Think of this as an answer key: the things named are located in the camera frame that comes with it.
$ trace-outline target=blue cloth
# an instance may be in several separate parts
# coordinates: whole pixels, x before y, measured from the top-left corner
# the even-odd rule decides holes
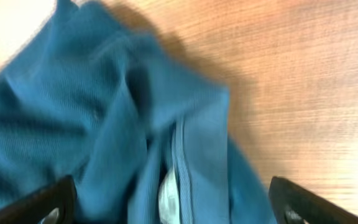
[[[97,2],[59,1],[0,73],[0,208],[65,175],[76,220],[159,223],[172,167],[181,223],[273,223],[227,136],[228,91],[170,59]]]

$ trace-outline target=clothing label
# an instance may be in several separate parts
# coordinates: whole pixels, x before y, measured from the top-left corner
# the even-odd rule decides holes
[[[158,212],[162,224],[180,224],[180,205],[175,170],[165,176],[158,192]]]

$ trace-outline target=wooden table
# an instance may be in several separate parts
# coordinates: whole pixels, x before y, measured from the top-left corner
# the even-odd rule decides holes
[[[229,130],[266,186],[282,175],[358,214],[358,0],[105,3],[230,87]],[[0,69],[53,8],[0,0]]]

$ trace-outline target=wooden floor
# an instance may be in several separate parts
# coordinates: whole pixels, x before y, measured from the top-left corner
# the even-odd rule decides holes
[[[282,175],[358,214],[358,0],[105,3],[231,88],[229,130],[266,186]],[[0,68],[53,8],[0,0]]]

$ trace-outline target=blue fabric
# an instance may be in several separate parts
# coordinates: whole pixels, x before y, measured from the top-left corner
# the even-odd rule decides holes
[[[181,222],[273,223],[227,137],[228,91],[170,59],[97,2],[59,1],[0,73],[0,208],[71,174],[76,220],[159,223],[174,168]]]

